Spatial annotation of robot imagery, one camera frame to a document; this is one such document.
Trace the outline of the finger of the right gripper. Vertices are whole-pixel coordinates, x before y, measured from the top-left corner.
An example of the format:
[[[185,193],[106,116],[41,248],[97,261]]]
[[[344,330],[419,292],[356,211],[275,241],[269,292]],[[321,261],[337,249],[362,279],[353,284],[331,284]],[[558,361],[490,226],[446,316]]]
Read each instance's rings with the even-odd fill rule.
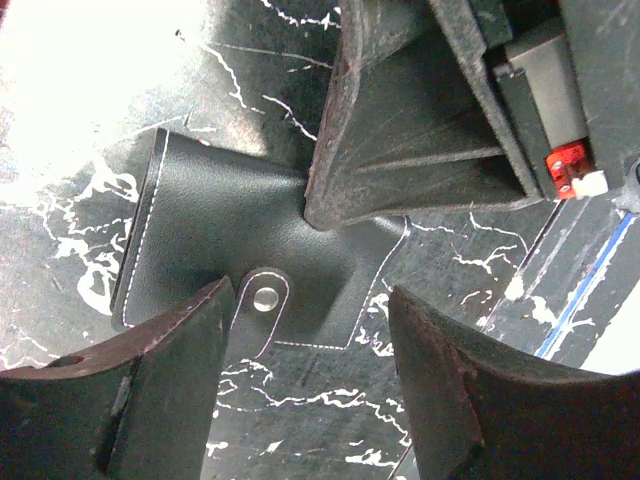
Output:
[[[343,1],[305,193],[331,230],[543,197],[485,56],[511,37],[499,1]]]

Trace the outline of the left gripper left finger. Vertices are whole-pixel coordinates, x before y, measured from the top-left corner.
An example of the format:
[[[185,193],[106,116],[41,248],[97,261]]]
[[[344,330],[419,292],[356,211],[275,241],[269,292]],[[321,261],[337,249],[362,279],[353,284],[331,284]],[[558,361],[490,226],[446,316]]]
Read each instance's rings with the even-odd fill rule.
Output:
[[[235,296],[172,310],[46,366],[1,375],[5,479],[197,479]]]

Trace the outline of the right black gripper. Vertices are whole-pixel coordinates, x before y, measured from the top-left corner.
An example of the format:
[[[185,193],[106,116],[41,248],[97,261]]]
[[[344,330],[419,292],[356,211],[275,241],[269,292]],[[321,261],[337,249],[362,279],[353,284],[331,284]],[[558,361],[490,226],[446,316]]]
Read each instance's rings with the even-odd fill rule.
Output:
[[[533,199],[639,196],[635,1],[433,1]]]

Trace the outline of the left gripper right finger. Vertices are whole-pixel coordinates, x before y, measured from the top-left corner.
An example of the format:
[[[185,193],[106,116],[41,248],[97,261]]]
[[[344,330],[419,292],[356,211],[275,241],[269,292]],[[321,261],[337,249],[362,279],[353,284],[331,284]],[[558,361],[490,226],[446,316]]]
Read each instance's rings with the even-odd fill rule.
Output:
[[[639,376],[546,361],[403,287],[389,328],[424,479],[635,479]]]

